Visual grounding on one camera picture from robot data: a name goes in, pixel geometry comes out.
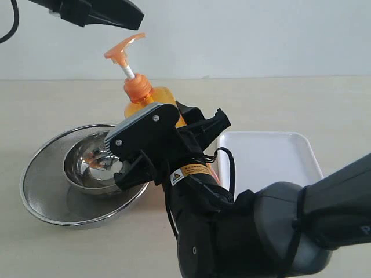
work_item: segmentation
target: warning label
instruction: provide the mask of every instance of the warning label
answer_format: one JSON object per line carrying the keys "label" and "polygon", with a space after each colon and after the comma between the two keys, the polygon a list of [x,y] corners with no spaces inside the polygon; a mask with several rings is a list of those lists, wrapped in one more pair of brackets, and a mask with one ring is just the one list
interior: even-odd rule
{"label": "warning label", "polygon": [[176,185],[179,181],[181,181],[183,178],[185,178],[188,175],[194,175],[194,174],[207,174],[212,175],[209,168],[207,168],[204,165],[201,164],[189,164],[185,165],[176,171],[174,171],[170,175],[170,181],[172,185]]}

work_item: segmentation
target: orange pump bottle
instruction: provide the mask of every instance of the orange pump bottle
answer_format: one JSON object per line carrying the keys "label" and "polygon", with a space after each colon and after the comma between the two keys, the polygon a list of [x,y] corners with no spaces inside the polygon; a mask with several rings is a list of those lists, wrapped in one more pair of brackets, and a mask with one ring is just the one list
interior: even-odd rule
{"label": "orange pump bottle", "polygon": [[[130,103],[126,106],[124,111],[126,118],[153,102],[170,103],[176,106],[173,94],[168,88],[153,88],[148,78],[142,74],[134,74],[126,61],[127,55],[125,49],[135,40],[144,37],[144,33],[130,36],[104,54],[105,58],[111,59],[114,63],[119,64],[127,76],[123,87],[130,98]],[[186,123],[180,115],[176,127],[182,127],[185,125]]]}

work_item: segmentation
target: beige tabletop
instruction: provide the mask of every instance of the beige tabletop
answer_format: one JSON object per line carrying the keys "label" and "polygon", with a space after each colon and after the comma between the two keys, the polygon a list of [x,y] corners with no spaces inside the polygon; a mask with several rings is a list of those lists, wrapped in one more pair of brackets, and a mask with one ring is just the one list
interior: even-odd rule
{"label": "beige tabletop", "polygon": [[[305,135],[324,175],[371,151],[371,78],[158,80],[229,130]],[[118,123],[122,81],[0,81],[0,277],[180,277],[163,192],[151,185],[119,218],[85,230],[43,223],[23,207],[19,179],[44,142],[72,127]],[[370,277],[371,244],[343,247],[316,277]]]}

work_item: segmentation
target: stainless steel bowl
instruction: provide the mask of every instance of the stainless steel bowl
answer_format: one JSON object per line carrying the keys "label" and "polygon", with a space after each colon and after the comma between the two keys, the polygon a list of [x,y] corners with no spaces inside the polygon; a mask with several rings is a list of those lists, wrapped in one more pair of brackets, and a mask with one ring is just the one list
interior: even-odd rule
{"label": "stainless steel bowl", "polygon": [[147,184],[110,198],[97,198],[82,193],[66,179],[63,168],[66,153],[91,134],[105,133],[113,127],[107,124],[77,127],[51,139],[36,152],[20,180],[23,204],[33,216],[56,225],[87,226],[117,215],[143,194]]}
{"label": "stainless steel bowl", "polygon": [[104,138],[108,131],[94,133],[77,142],[63,163],[66,179],[85,194],[111,196],[120,193],[114,173],[124,171],[123,163],[107,153]]}

